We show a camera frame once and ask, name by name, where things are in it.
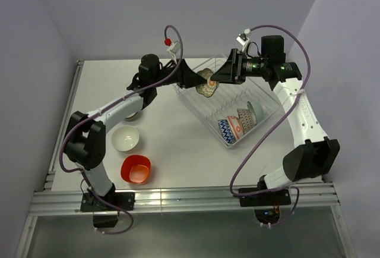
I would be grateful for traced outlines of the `flower shaped patterned dish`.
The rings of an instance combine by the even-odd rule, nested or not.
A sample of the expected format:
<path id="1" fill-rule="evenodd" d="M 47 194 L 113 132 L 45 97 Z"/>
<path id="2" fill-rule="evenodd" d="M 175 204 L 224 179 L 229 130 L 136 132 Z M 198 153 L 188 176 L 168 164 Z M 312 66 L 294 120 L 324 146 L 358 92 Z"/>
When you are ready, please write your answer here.
<path id="1" fill-rule="evenodd" d="M 197 93 L 203 95 L 204 97 L 212 97 L 212 95 L 219 87 L 219 83 L 217 81 L 211 81 L 211 77 L 213 76 L 214 72 L 209 68 L 205 68 L 201 71 L 198 71 L 197 74 L 207 81 L 206 83 L 195 87 Z"/>

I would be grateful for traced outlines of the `pale green ribbed bowl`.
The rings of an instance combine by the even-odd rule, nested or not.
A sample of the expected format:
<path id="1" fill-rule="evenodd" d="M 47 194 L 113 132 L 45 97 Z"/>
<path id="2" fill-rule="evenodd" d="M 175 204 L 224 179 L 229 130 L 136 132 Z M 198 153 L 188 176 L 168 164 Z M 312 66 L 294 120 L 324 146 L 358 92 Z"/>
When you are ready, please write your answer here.
<path id="1" fill-rule="evenodd" d="M 264 120 L 265 114 L 262 105 L 257 101 L 247 101 L 247 108 L 255 117 L 256 123 L 259 124 Z"/>

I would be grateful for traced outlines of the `brown geometric patterned bowl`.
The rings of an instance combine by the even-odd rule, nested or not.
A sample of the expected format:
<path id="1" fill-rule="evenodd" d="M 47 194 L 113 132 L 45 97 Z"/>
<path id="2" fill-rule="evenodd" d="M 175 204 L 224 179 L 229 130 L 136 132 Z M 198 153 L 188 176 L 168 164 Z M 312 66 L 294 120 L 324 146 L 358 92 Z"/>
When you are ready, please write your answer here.
<path id="1" fill-rule="evenodd" d="M 254 119 L 253 114 L 248 109 L 237 108 L 237 115 L 243 127 L 243 132 L 245 134 L 251 131 L 256 126 L 256 120 Z"/>

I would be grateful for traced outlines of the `orange floral patterned bowl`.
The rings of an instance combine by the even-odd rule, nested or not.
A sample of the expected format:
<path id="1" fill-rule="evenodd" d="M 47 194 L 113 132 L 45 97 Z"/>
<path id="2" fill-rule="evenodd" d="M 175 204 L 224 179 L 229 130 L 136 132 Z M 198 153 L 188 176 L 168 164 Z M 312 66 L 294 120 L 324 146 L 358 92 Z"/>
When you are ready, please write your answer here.
<path id="1" fill-rule="evenodd" d="M 235 140 L 236 141 L 240 140 L 244 136 L 244 130 L 240 122 L 240 119 L 236 116 L 230 115 L 230 116 L 227 116 L 227 121 L 235 137 Z"/>

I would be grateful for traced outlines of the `red blue patterned bowl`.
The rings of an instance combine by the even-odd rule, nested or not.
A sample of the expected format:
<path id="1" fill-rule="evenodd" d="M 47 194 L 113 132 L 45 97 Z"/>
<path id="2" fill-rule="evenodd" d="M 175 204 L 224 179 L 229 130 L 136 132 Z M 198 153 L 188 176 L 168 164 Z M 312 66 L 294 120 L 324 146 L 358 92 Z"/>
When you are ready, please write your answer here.
<path id="1" fill-rule="evenodd" d="M 234 144 L 236 142 L 235 136 L 230 128 L 228 120 L 226 119 L 218 120 L 218 127 L 219 127 L 222 138 L 227 144 Z"/>

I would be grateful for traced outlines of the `brown glazed bowl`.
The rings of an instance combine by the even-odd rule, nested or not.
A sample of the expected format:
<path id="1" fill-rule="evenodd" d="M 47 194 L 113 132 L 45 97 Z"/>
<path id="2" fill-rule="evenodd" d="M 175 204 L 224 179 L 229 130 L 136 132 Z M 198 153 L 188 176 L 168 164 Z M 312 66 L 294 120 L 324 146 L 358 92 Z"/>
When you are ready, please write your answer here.
<path id="1" fill-rule="evenodd" d="M 138 113 L 135 112 L 135 113 L 129 115 L 128 117 L 126 117 L 124 120 L 125 121 L 133 121 L 136 118 L 137 115 L 138 115 Z"/>

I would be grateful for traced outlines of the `plain white bowl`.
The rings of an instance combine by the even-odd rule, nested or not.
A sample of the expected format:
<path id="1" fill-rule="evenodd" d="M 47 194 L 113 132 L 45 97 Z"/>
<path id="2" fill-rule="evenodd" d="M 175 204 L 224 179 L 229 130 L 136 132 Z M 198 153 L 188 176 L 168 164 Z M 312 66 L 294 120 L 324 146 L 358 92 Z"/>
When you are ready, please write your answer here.
<path id="1" fill-rule="evenodd" d="M 130 125 L 117 128 L 111 136 L 113 148 L 120 152 L 127 152 L 137 146 L 140 140 L 138 130 Z"/>

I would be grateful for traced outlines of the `orange plastic square bowl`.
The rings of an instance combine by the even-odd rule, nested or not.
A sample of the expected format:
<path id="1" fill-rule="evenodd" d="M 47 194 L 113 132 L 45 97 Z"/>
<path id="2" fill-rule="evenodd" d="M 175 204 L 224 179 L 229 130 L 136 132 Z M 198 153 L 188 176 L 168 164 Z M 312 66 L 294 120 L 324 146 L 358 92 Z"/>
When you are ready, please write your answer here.
<path id="1" fill-rule="evenodd" d="M 130 155 L 121 166 L 121 178 L 130 184 L 145 184 L 150 172 L 151 161 L 143 155 Z"/>

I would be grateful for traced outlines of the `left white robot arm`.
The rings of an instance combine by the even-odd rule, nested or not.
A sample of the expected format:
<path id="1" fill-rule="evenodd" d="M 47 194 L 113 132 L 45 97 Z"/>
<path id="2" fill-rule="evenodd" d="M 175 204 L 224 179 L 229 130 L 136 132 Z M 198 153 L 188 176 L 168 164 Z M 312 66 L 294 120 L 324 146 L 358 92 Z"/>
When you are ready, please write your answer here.
<path id="1" fill-rule="evenodd" d="M 183 59 L 170 60 L 163 65 L 157 55 L 144 55 L 138 72 L 120 98 L 95 111 L 77 111 L 70 116 L 59 151 L 59 164 L 63 165 L 63 157 L 67 156 L 81 172 L 94 196 L 94 203 L 102 210 L 115 207 L 115 185 L 103 164 L 106 134 L 127 116 L 146 108 L 157 96 L 158 87 L 177 84 L 189 89 L 205 83 L 207 79 L 191 70 Z"/>

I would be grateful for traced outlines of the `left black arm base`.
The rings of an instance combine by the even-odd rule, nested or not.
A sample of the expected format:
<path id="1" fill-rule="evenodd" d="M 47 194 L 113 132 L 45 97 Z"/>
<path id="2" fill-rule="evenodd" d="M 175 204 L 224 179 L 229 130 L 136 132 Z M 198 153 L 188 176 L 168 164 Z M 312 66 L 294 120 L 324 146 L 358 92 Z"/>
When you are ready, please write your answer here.
<path id="1" fill-rule="evenodd" d="M 130 211 L 134 208 L 135 193 L 133 192 L 116 192 L 114 194 L 113 204 L 121 209 Z M 93 226 L 97 229 L 109 230 L 114 228 L 119 220 L 120 210 L 108 206 L 92 193 L 84 193 L 80 206 L 80 212 L 93 213 Z"/>

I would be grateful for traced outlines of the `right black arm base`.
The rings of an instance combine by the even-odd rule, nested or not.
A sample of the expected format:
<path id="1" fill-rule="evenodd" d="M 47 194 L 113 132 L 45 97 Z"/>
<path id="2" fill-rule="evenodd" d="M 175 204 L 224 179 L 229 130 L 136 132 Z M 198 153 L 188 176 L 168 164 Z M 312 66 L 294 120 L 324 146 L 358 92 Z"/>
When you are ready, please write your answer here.
<path id="1" fill-rule="evenodd" d="M 254 196 L 239 197 L 240 207 L 252 207 L 259 224 L 273 226 L 280 222 L 280 207 L 290 206 L 292 201 L 288 190 L 271 191 Z"/>

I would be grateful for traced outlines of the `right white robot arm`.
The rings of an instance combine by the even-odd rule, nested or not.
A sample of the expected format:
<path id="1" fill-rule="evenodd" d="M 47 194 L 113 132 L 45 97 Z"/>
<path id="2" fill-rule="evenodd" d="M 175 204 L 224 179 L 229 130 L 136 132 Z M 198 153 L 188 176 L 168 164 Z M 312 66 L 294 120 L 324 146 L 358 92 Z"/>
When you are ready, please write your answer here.
<path id="1" fill-rule="evenodd" d="M 270 85 L 285 112 L 280 120 L 288 121 L 294 140 L 294 149 L 284 156 L 282 166 L 258 181 L 258 200 L 270 204 L 277 198 L 277 190 L 328 174 L 340 144 L 329 138 L 317 120 L 305 92 L 306 78 L 296 63 L 286 62 L 282 36 L 263 36 L 257 57 L 250 58 L 246 52 L 232 49 L 211 79 L 242 84 L 248 77 L 261 77 Z"/>

